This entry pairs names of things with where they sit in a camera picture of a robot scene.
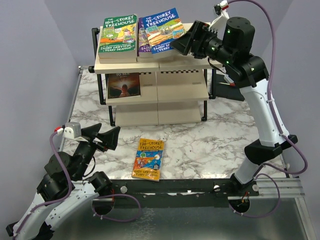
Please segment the blue 91-Storey Treehouse book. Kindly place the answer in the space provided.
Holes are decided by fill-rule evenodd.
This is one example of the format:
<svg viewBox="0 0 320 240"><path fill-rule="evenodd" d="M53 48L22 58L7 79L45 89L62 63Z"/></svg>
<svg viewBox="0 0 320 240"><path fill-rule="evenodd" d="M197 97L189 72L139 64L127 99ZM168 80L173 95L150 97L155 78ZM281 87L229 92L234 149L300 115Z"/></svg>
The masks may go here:
<svg viewBox="0 0 320 240"><path fill-rule="evenodd" d="M171 42L183 36L186 30L175 7L143 17L142 24L154 59L176 54Z"/></svg>

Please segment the lilac Treehouse book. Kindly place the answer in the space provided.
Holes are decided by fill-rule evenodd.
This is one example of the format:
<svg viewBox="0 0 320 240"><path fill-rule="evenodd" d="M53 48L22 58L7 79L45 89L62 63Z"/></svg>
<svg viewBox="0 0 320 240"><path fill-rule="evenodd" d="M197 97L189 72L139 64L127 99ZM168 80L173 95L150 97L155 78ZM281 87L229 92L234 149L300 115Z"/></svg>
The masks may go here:
<svg viewBox="0 0 320 240"><path fill-rule="evenodd" d="M137 56L140 58L151 58L152 52L149 45L146 30L143 25L142 18L138 19L138 49Z"/></svg>

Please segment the purple 117-Storey Treehouse book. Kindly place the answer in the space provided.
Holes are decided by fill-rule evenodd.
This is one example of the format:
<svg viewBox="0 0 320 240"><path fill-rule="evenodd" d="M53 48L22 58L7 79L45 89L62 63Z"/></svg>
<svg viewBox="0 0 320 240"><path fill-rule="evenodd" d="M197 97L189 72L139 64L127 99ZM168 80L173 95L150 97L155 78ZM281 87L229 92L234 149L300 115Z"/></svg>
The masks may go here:
<svg viewBox="0 0 320 240"><path fill-rule="evenodd" d="M153 57L140 57L140 56L138 56L136 58L136 61L138 63L158 63L160 60L159 59L155 59Z"/></svg>

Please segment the dark Three Days To See book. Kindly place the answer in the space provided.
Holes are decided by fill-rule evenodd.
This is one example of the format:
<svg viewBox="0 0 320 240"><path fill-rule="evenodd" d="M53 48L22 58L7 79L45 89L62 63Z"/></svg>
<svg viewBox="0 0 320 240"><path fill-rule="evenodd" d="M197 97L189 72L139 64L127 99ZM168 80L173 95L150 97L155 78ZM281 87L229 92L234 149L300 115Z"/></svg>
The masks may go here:
<svg viewBox="0 0 320 240"><path fill-rule="evenodd" d="M140 74L112 73L107 80L107 98L135 98L141 96Z"/></svg>

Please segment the yellow 130-Storey Treehouse book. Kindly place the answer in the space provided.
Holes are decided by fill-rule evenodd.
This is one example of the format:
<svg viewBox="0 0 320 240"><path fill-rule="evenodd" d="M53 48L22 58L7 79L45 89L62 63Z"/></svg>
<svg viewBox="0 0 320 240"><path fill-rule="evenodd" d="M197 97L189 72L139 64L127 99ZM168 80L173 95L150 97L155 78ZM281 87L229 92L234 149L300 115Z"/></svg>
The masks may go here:
<svg viewBox="0 0 320 240"><path fill-rule="evenodd" d="M140 138L131 176L158 182L161 175L164 148L165 143L162 140Z"/></svg>

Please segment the green 104-Storey Treehouse book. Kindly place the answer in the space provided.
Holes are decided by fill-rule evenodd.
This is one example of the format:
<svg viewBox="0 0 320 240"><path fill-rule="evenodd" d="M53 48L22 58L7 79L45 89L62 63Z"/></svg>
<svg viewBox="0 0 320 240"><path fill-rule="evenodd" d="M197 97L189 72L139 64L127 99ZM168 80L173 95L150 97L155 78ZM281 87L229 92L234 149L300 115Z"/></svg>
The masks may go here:
<svg viewBox="0 0 320 240"><path fill-rule="evenodd" d="M101 59L135 59L137 38L136 14L107 17L100 31L97 55Z"/></svg>

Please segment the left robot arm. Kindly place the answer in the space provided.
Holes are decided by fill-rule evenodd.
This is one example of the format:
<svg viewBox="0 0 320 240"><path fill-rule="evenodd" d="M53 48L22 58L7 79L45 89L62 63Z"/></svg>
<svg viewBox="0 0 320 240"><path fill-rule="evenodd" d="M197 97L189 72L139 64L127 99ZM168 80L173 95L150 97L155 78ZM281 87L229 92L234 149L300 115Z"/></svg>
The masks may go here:
<svg viewBox="0 0 320 240"><path fill-rule="evenodd" d="M82 128L78 122L57 127L49 137L53 155L45 165L45 175L23 217L8 224L7 234L14 240L49 240L63 221L86 202L112 193L112 181L103 171L92 176L85 172L96 151L114 151L121 128L101 133L102 124ZM63 136L78 142L70 155L57 151L53 138Z"/></svg>

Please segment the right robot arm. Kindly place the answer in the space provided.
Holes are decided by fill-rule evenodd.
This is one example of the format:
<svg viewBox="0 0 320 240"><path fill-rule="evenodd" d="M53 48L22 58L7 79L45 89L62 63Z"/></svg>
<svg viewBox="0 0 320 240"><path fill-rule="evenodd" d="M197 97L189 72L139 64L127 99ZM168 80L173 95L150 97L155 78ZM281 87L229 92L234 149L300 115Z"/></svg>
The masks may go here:
<svg viewBox="0 0 320 240"><path fill-rule="evenodd" d="M230 191L240 196L248 189L263 163L282 154L298 142L282 125L279 112L268 93L269 73L262 58L250 53L255 28L244 17L226 21L222 39L210 31L209 24L196 20L170 46L181 55L210 58L222 64L227 76L247 102L258 130L258 139L244 148L245 159L230 177Z"/></svg>

